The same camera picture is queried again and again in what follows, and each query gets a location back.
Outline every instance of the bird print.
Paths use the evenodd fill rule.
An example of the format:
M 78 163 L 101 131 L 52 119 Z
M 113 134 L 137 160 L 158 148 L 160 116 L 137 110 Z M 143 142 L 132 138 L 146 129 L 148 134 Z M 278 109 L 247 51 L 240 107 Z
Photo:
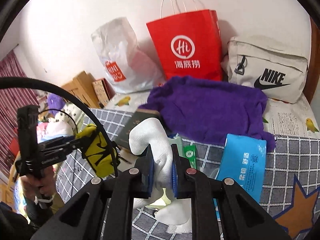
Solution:
M 117 104 L 115 104 L 115 106 L 124 106 L 124 105 L 128 106 L 130 99 L 131 97 L 124 97 Z
M 319 130 L 315 127 L 313 124 L 313 121 L 310 118 L 306 119 L 306 126 L 307 126 L 307 131 L 311 131 L 313 133 L 319 132 Z

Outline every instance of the gray plaid blanket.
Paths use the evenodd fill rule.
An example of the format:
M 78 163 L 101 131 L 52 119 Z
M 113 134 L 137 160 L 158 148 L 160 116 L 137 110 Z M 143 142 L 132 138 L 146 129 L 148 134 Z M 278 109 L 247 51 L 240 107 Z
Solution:
M 99 121 L 104 125 L 111 140 L 118 136 L 121 129 L 132 116 L 132 113 L 92 109 Z M 91 123 L 88 117 L 84 119 L 83 127 Z M 197 169 L 213 178 L 220 166 L 223 147 L 201 144 L 183 138 L 183 145 L 196 145 Z M 56 188 L 64 202 L 71 197 L 73 178 L 73 195 L 95 176 L 90 165 L 74 151 L 63 162 L 58 172 Z M 284 227 L 292 238 L 303 239 L 312 223 L 320 214 L 320 161 L 319 140 L 289 136 L 277 136 L 276 148 L 267 154 L 265 179 L 260 198 L 260 205 L 276 221 Z M 301 217 L 300 208 L 308 207 Z M 167 225 L 159 223 L 147 208 L 133 211 L 133 240 L 187 240 L 192 234 L 166 233 Z

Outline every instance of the book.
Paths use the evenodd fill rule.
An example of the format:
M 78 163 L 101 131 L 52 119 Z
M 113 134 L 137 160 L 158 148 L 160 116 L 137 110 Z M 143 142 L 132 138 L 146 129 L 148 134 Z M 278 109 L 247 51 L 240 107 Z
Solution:
M 133 128 L 135 128 L 139 123 L 148 118 L 157 118 L 161 122 L 161 116 L 158 111 L 147 110 L 147 109 L 138 109 L 132 117 L 129 119 L 127 124 L 119 133 L 119 136 L 115 138 L 115 142 L 121 148 L 127 149 L 130 151 L 129 146 L 129 134 Z
M 92 85 L 99 101 L 104 106 L 107 106 L 108 102 L 110 101 L 110 94 L 108 92 L 106 79 L 105 78 L 98 79 L 92 82 Z

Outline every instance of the white nike bag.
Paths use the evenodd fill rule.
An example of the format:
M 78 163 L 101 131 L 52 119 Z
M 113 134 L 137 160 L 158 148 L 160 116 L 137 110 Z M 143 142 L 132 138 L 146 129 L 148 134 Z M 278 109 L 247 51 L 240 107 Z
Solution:
M 116 93 L 148 90 L 165 82 L 160 68 L 139 50 L 136 34 L 126 17 L 99 27 L 91 38 Z
M 230 83 L 261 89 L 269 98 L 295 103 L 307 78 L 302 52 L 266 36 L 233 37 L 222 68 Z

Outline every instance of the white wall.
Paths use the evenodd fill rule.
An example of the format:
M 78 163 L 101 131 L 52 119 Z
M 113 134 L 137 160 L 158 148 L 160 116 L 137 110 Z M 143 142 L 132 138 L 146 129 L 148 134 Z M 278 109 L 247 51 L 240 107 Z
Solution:
M 21 68 L 23 69 L 24 73 L 26 74 L 27 77 L 29 78 L 37 78 L 35 73 L 33 72 L 33 69 L 31 68 L 25 53 L 21 47 L 21 45 L 18 45 L 14 48 L 14 53 L 20 63 Z
M 19 43 L 21 13 L 14 19 L 0 42 L 0 61 Z
M 300 47 L 309 57 L 309 16 L 296 0 L 196 0 L 217 10 L 224 52 L 230 37 L 258 33 Z M 23 9 L 19 44 L 35 75 L 57 85 L 81 70 L 104 76 L 91 33 L 127 16 L 140 46 L 159 63 L 146 22 L 159 18 L 161 0 L 31 0 Z M 188 8 L 193 9 L 191 0 Z M 167 0 L 163 15 L 172 14 Z

